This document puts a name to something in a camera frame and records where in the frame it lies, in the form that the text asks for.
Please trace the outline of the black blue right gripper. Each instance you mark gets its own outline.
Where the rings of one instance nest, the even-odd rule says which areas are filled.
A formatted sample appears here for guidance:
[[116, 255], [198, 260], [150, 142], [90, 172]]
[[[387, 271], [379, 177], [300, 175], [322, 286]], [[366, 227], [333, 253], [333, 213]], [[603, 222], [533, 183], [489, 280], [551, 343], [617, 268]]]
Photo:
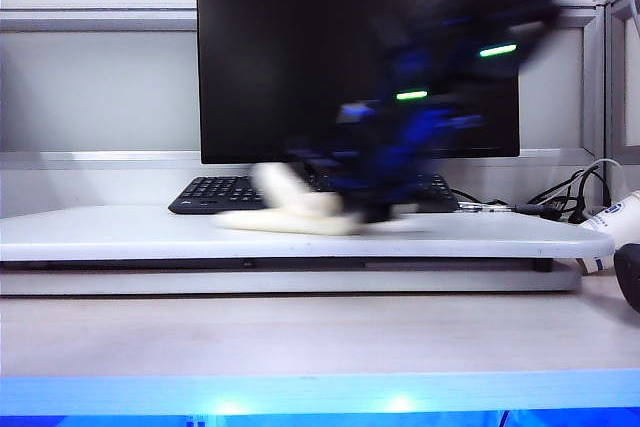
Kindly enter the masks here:
[[385, 222], [415, 198], [437, 155], [485, 123], [457, 97], [360, 101], [342, 105], [324, 133], [300, 136], [288, 152], [326, 178], [345, 214]]

